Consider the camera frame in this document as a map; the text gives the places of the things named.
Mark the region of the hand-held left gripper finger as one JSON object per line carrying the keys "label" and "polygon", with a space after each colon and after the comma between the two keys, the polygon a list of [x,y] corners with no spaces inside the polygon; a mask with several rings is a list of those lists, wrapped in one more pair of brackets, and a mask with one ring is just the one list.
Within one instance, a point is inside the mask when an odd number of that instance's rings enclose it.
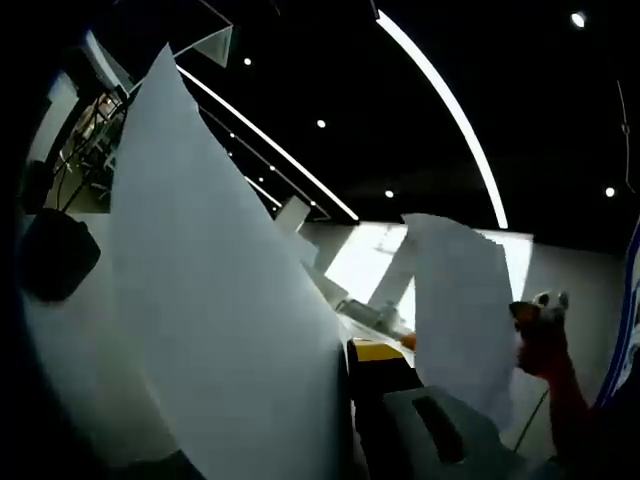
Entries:
{"label": "hand-held left gripper finger", "polygon": [[384,343],[347,342],[355,430],[371,479],[524,479],[525,461],[492,421],[422,384]]}

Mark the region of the person's right hand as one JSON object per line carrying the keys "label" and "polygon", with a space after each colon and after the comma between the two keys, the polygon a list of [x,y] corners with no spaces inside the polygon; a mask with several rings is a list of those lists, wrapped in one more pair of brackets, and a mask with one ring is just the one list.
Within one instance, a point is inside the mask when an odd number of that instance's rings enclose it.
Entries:
{"label": "person's right hand", "polygon": [[517,365],[525,373],[552,382],[570,363],[563,324],[550,321],[517,321],[520,336]]}

